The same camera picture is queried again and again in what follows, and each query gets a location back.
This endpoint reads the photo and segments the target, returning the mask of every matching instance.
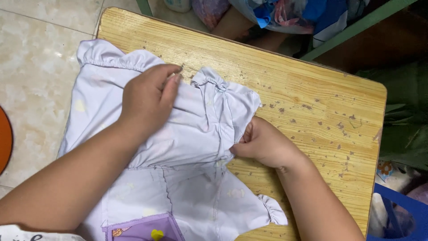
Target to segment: wood grain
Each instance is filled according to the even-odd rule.
[[[366,233],[386,100],[382,84],[118,8],[104,11],[98,38],[125,53],[146,49],[167,63],[184,64],[187,83],[202,66],[211,66],[225,80],[259,93],[263,107],[256,114],[313,160]],[[289,226],[270,224],[237,240],[297,240],[291,208],[274,170],[245,159],[234,159],[228,168],[255,194],[275,198],[290,220]]]

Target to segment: white bottle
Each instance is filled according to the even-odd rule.
[[[192,8],[191,0],[163,0],[172,11],[187,12]]]

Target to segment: purple pocket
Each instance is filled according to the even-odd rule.
[[[184,241],[170,213],[157,214],[103,227],[106,241]]]

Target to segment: hand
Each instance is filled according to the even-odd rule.
[[[265,119],[254,116],[244,136],[230,151],[240,157],[250,157],[274,168],[288,168],[298,157],[305,157],[299,148]]]
[[[141,144],[158,131],[171,114],[181,80],[181,67],[156,65],[130,80],[123,90],[118,119]]]

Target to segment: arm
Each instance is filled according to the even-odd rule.
[[[48,232],[76,229],[139,145],[168,119],[181,74],[167,77],[180,70],[176,65],[159,65],[130,80],[119,119],[1,199],[0,225]]]
[[[365,240],[312,161],[269,122],[253,117],[231,151],[276,168],[303,241]]]

